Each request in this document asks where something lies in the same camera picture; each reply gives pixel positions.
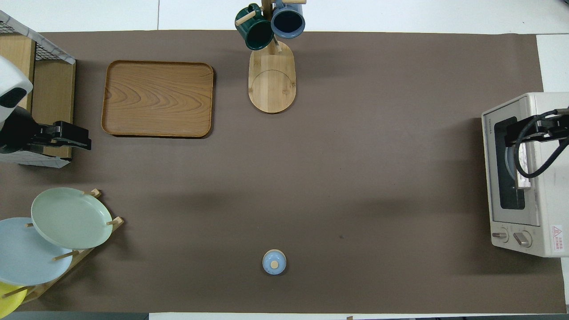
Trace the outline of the dark green mug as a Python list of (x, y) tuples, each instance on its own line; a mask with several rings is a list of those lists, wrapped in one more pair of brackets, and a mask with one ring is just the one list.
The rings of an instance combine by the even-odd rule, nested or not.
[(270, 21), (263, 15), (263, 8), (251, 3), (236, 14), (234, 19), (236, 30), (244, 39), (244, 44), (251, 50), (265, 48), (273, 39)]

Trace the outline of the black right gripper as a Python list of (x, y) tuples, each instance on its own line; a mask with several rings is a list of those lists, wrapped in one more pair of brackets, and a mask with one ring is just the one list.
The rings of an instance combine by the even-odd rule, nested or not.
[[(522, 132), (524, 127), (528, 125), (534, 118), (537, 124), (533, 124)], [(569, 138), (569, 108), (554, 109), (545, 112), (539, 116), (530, 116), (506, 126), (505, 145), (506, 147), (514, 147), (518, 137), (521, 136), (521, 144), (537, 140), (538, 142), (547, 142), (557, 140), (562, 143)]]

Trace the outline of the light blue racked plate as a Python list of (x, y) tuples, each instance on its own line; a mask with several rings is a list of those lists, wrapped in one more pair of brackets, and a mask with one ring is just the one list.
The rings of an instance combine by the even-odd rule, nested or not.
[(45, 240), (33, 227), (29, 217), (0, 220), (0, 281), (20, 286), (44, 284), (62, 276), (72, 257), (54, 261), (70, 253)]

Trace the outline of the wooden step shelf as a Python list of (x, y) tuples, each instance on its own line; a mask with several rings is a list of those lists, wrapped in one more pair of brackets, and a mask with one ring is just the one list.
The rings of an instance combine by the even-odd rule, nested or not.
[[(75, 64), (62, 60), (35, 60), (36, 43), (23, 35), (0, 35), (0, 56), (12, 62), (33, 84), (18, 106), (39, 124), (73, 124)], [(30, 152), (71, 160), (71, 147), (31, 147)]]

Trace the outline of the wooden mug tree stand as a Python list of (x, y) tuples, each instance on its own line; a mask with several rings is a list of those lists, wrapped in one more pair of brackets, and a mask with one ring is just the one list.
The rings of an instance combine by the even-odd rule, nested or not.
[[(263, 16), (272, 21), (276, 4), (260, 0)], [(268, 114), (283, 112), (292, 105), (297, 93), (295, 60), (292, 49), (273, 35), (263, 49), (251, 50), (248, 65), (248, 96), (254, 107)]]

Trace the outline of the pale green plate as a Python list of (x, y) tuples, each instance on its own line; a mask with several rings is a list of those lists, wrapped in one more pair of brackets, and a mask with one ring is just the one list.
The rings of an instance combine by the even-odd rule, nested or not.
[(93, 195), (70, 187), (45, 190), (31, 205), (34, 228), (44, 239), (66, 249), (84, 250), (105, 243), (112, 234), (109, 210)]

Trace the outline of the rectangular wooden tray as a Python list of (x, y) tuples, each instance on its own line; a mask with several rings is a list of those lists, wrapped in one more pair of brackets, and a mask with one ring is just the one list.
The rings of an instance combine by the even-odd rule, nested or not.
[(112, 136), (204, 138), (214, 95), (207, 63), (116, 60), (106, 69), (101, 127)]

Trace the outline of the yellow plate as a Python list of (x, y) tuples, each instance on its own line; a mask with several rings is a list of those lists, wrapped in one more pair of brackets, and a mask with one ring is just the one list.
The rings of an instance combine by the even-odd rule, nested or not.
[[(20, 290), (16, 294), (7, 296), (3, 298), (2, 296), (13, 292), (14, 290)], [(26, 298), (27, 287), (10, 285), (4, 282), (0, 282), (0, 319), (6, 317), (8, 314), (16, 310), (22, 301)]]

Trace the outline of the brown table mat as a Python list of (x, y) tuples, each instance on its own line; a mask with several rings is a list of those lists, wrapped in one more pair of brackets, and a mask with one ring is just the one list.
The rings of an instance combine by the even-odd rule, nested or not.
[[(559, 259), (490, 239), (481, 114), (543, 90), (535, 35), (307, 32), (287, 42), (297, 96), (278, 115), (250, 103), (235, 30), (45, 36), (77, 59), (92, 150), (61, 169), (0, 163), (0, 219), (96, 187), (125, 223), (20, 311), (565, 312)], [(106, 134), (116, 60), (211, 65), (209, 135)]]

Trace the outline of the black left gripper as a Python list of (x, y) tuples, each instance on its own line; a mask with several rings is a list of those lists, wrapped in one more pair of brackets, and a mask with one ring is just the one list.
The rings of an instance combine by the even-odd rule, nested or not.
[(65, 140), (52, 142), (54, 136), (43, 132), (44, 129), (50, 127), (51, 125), (37, 123), (26, 109), (15, 107), (0, 129), (0, 154), (21, 151), (29, 144), (55, 148), (82, 148), (88, 151), (92, 149), (92, 140), (89, 138), (87, 129), (69, 122), (59, 121), (60, 137)]

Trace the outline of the wooden plate rack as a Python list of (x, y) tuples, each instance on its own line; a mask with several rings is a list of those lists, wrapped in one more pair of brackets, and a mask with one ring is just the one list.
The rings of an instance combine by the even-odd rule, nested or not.
[[(83, 193), (88, 194), (88, 195), (93, 195), (94, 197), (96, 197), (100, 201), (99, 197), (101, 196), (101, 191), (98, 190), (97, 188), (94, 188), (91, 191), (83, 191)], [(122, 226), (124, 224), (124, 219), (122, 219), (122, 217), (112, 217), (112, 221), (110, 221), (108, 224), (112, 226), (112, 233), (114, 233), (117, 229), (119, 229), (120, 226)], [(26, 227), (34, 227), (32, 221), (31, 221), (31, 223), (26, 224)], [(91, 253), (91, 251), (93, 251), (93, 249), (95, 249), (95, 247), (90, 248), (90, 249), (84, 249), (84, 250), (69, 249), (70, 253), (67, 253), (67, 254), (53, 258), (54, 261), (57, 261), (57, 260), (65, 258), (67, 256), (71, 256), (72, 257), (71, 265), (69, 266), (67, 271), (62, 276), (60, 276), (60, 277), (58, 277), (52, 281), (45, 282), (44, 284), (29, 286), (27, 289), (26, 298), (23, 300), (23, 303), (25, 304), (27, 302), (37, 300), (40, 296), (42, 296), (45, 292), (47, 292), (47, 290), (49, 290), (49, 288), (51, 288), (51, 286), (55, 285), (55, 283), (57, 283), (57, 281), (59, 281), (59, 279), (61, 279), (69, 271), (71, 271), (82, 259), (87, 257), (87, 255), (89, 255), (89, 253)]]

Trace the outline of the blue mug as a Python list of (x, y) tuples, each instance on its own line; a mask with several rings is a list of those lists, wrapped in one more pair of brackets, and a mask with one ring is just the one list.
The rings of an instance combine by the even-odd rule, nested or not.
[(305, 0), (273, 0), (272, 30), (283, 39), (298, 37), (305, 30), (303, 4)]

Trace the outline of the cream toaster oven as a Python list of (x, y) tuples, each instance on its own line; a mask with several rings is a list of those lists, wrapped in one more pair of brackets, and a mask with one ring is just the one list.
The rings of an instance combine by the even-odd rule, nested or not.
[(514, 145), (518, 189), (505, 163), (506, 126), (569, 108), (569, 92), (529, 92), (482, 113), (492, 245), (569, 257), (569, 138)]

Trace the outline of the marble patterned cloth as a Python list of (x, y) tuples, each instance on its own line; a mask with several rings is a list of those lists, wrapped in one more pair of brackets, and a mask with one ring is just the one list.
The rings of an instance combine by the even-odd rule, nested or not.
[(71, 161), (64, 160), (57, 156), (48, 156), (30, 151), (17, 151), (8, 154), (0, 153), (0, 162), (49, 168), (63, 168)]

